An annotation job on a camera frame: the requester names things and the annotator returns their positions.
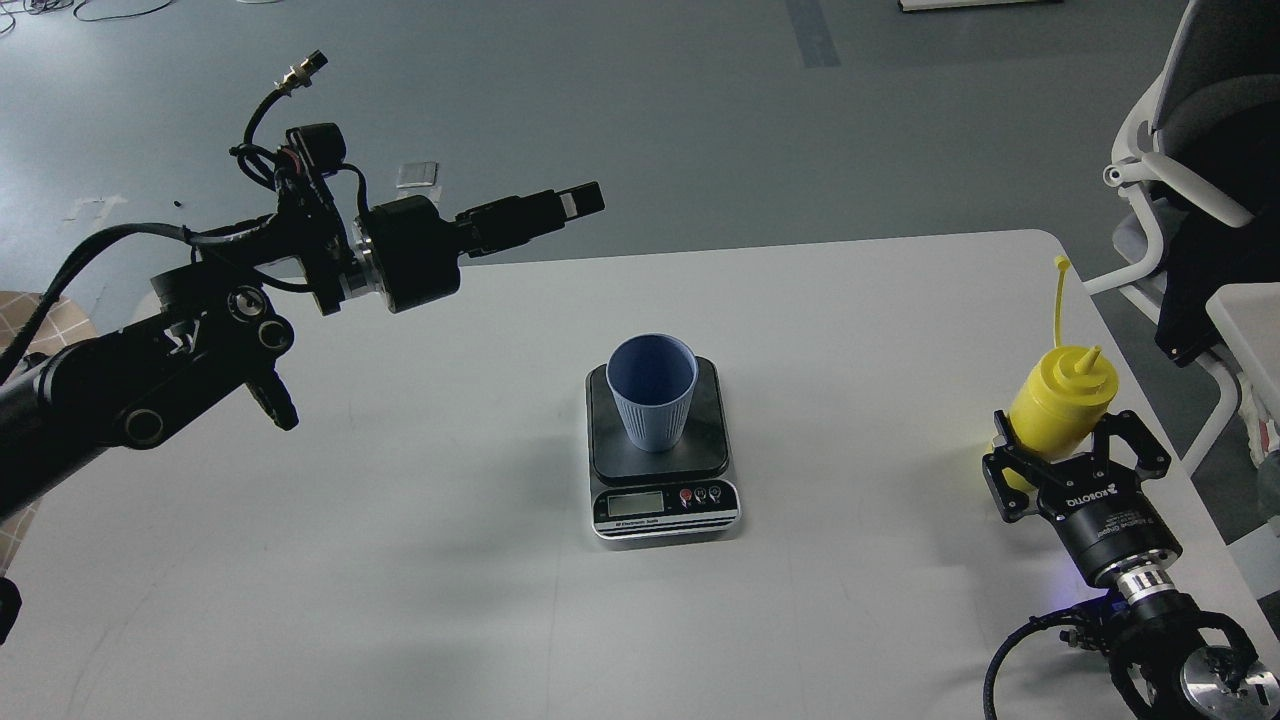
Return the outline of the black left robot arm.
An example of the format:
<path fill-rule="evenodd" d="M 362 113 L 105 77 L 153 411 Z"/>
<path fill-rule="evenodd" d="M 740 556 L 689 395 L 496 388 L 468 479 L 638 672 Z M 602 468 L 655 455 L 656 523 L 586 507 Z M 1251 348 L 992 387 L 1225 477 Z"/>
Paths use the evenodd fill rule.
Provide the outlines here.
<path fill-rule="evenodd" d="M 242 387 L 278 428 L 296 428 L 298 413 L 276 373 L 296 336 L 269 290 L 307 293 L 325 315 L 367 293 L 403 313 L 456 293 L 461 258 L 516 249 L 605 206 L 599 184 L 589 182 L 498 199 L 445 219 L 422 195 L 370 206 L 360 178 L 348 234 L 326 183 L 353 170 L 338 126 L 294 127 L 273 150 L 255 140 L 271 108 L 308 87 L 325 65 L 326 56 L 314 51 L 288 69 L 230 149 L 242 173 L 275 196 L 271 213 L 210 231 L 110 225 L 60 265 L 3 351 L 4 521 L 105 451 L 155 448 Z M 55 354 L 35 352 L 40 327 L 70 282 L 136 234 L 175 240 L 191 251 L 188 264 L 152 278 L 157 314 Z"/>

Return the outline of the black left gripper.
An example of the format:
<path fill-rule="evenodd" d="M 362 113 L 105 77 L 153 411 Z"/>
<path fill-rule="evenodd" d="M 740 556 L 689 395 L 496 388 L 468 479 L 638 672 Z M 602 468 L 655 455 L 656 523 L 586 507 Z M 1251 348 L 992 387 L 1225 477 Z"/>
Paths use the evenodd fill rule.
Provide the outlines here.
<path fill-rule="evenodd" d="M 367 255 L 375 286 L 393 314 L 452 296 L 461 284 L 458 254 L 484 258 L 563 229 L 570 222 L 603 211 L 596 182 L 570 190 L 544 190 L 472 208 L 445 222 L 435 204 L 410 195 L 371 208 L 364 215 Z"/>

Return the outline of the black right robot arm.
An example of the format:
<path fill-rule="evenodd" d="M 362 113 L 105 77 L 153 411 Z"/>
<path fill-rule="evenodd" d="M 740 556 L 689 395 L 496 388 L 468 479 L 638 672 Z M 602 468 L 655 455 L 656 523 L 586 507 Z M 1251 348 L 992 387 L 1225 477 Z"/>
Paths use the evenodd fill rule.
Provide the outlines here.
<path fill-rule="evenodd" d="M 1083 582 L 1100 597 L 1029 618 L 996 650 L 982 710 L 996 717 L 998 670 L 1027 637 L 1059 629 L 1064 643 L 1100 653 L 1138 719 L 1275 719 L 1277 675 L 1233 618 L 1176 588 L 1181 546 L 1142 491 L 1171 460 L 1130 411 L 1105 414 L 1088 451 L 1050 462 L 1020 442 L 1005 413 L 982 470 L 1006 523 L 1043 518 Z"/>

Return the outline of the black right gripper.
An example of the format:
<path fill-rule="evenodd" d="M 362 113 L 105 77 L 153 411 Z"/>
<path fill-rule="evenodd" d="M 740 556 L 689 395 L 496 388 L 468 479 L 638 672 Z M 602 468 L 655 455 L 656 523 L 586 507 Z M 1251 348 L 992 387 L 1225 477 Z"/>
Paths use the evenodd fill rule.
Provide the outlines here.
<path fill-rule="evenodd" d="M 1000 518 L 1006 524 L 1046 519 L 1085 584 L 1102 589 L 1132 568 L 1166 569 L 1181 557 L 1181 544 L 1139 482 L 1166 477 L 1172 455 L 1134 411 L 1105 413 L 1091 433 L 1092 456 L 1057 461 L 1021 445 L 1004 410 L 993 419 L 992 450 L 980 469 Z M 1112 439 L 1134 454 L 1134 470 L 1111 461 Z"/>

